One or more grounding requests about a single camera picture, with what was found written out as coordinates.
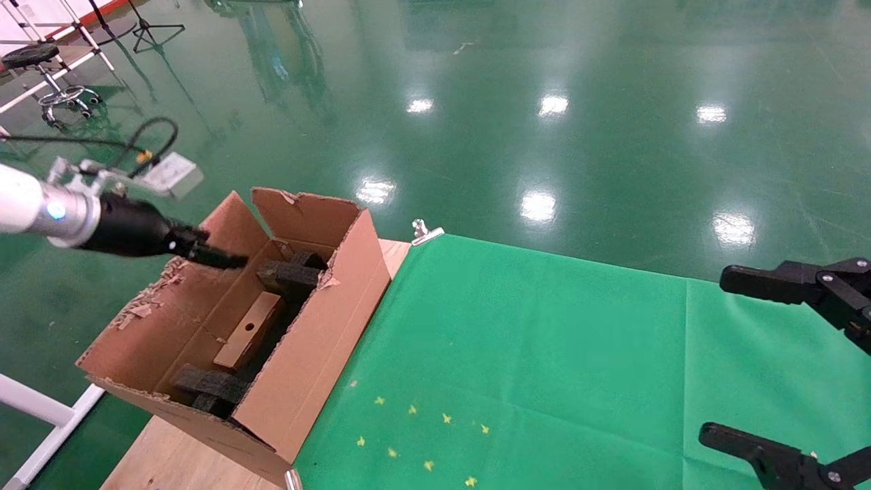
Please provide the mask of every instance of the green backdrop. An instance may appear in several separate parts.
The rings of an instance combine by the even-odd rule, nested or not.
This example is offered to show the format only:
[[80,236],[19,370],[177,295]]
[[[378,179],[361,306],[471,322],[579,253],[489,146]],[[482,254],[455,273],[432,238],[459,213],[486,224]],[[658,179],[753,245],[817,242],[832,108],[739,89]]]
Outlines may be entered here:
[[445,235],[409,253],[296,466],[306,490],[758,489],[701,424],[828,462],[871,444],[869,372],[806,306]]

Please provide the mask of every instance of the black cable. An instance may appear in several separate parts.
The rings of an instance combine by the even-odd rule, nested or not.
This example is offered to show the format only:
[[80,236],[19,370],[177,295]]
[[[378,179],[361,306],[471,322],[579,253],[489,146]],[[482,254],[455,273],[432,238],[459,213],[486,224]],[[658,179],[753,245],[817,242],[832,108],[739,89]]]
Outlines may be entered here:
[[[166,123],[172,127],[172,133],[169,136],[169,139],[166,140],[166,143],[154,154],[148,152],[144,148],[136,146],[136,141],[142,136],[142,133],[145,132],[151,126],[154,126],[158,123]],[[159,162],[161,158],[163,158],[166,150],[172,146],[172,143],[175,143],[176,138],[179,136],[179,125],[175,123],[172,119],[165,118],[159,116],[157,118],[148,119],[146,122],[142,123],[135,133],[127,140],[126,143],[121,141],[111,141],[111,140],[100,140],[93,138],[62,138],[59,136],[16,136],[12,134],[0,134],[0,141],[8,140],[8,141],[41,141],[41,142],[56,142],[56,143],[92,143],[96,145],[107,145],[107,146],[116,146],[123,148],[121,153],[115,157],[115,160],[112,161],[107,168],[115,168],[117,167],[125,156],[131,151],[135,150],[143,155],[151,155],[146,161],[140,163],[136,168],[133,169],[132,172],[127,174],[128,178],[136,177],[137,175],[144,172],[148,167],[151,167],[156,162]]]
[[[0,141],[40,141],[43,143],[91,143],[94,145],[106,145],[106,146],[116,146],[119,148],[126,148],[128,143],[124,143],[124,141],[112,141],[112,140],[99,140],[94,138],[61,138],[59,136],[23,136],[23,135],[12,135],[12,134],[0,134]],[[133,150],[136,150],[140,153],[145,153],[145,150],[138,147],[133,146]]]
[[127,145],[125,146],[125,149],[109,165],[109,167],[116,167],[121,162],[121,160],[130,152],[130,150],[135,149],[136,141],[139,139],[140,136],[142,136],[142,133],[144,133],[145,130],[148,129],[150,126],[153,126],[153,125],[161,123],[161,122],[166,123],[172,127],[172,134],[170,134],[169,139],[157,152],[155,152],[153,154],[153,156],[151,158],[140,163],[136,168],[133,169],[132,172],[127,174],[127,177],[132,179],[133,177],[136,177],[137,175],[143,173],[148,167],[153,165],[155,162],[160,161],[160,159],[163,158],[164,153],[166,153],[166,150],[168,150],[169,147],[172,146],[172,143],[175,143],[175,139],[179,136],[179,125],[175,124],[175,121],[173,121],[172,119],[165,118],[162,116],[157,117],[157,118],[151,118],[151,119],[148,119],[146,122],[144,122],[142,124],[142,126],[140,126],[139,129],[136,130],[136,132],[133,134],[133,136],[131,136],[130,140],[127,141]]

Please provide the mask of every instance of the cardboard piece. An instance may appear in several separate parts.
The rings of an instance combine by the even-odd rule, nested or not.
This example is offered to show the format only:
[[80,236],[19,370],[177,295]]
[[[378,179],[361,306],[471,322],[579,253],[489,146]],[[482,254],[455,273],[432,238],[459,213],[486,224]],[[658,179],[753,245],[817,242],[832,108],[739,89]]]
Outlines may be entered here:
[[214,363],[232,370],[238,370],[244,363],[251,359],[257,351],[264,334],[272,327],[277,317],[276,313],[281,309],[281,297],[272,293],[260,293],[251,308],[239,324],[224,347],[221,347]]
[[[210,243],[252,257],[244,269],[173,259],[172,273],[134,298],[77,365],[92,383],[280,486],[390,276],[368,210],[260,187],[253,202],[273,239],[236,193],[203,222]],[[264,292],[259,266],[289,260],[299,249],[319,254],[328,269],[236,407],[233,423],[186,406],[191,394],[172,386],[175,373],[185,364],[216,369],[215,356]],[[150,314],[131,313],[144,303]]]

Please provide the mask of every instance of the wooden table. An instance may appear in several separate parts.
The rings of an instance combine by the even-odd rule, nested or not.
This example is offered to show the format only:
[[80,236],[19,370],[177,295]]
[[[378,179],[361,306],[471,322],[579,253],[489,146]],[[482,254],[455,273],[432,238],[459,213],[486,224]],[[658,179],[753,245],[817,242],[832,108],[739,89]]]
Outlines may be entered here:
[[[381,240],[390,276],[410,243]],[[159,417],[133,441],[100,490],[283,490]]]

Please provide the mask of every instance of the white pole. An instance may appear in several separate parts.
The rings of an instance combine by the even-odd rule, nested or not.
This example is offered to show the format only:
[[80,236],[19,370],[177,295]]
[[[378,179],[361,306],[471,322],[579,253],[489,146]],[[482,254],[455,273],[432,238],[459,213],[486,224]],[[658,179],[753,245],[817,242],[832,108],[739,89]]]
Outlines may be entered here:
[[0,403],[29,413],[55,427],[63,427],[75,412],[59,401],[0,374]]
[[73,412],[72,418],[66,423],[66,425],[55,427],[55,429],[49,433],[48,437],[46,437],[42,444],[37,447],[37,450],[34,451],[21,468],[18,469],[15,476],[12,477],[12,480],[9,480],[3,486],[3,490],[24,490],[29,487],[39,472],[42,471],[43,467],[45,467],[45,464],[49,462],[51,456],[53,456],[54,453],[60,449],[60,446],[64,444],[67,438],[70,437],[70,434],[76,429],[79,422],[84,419],[84,416],[88,414],[88,411],[97,403],[97,400],[100,399],[100,396],[102,396],[103,393],[103,388],[91,385],[84,391],[84,393],[82,393],[82,396],[78,398],[78,401],[71,409],[66,405],[61,405]]

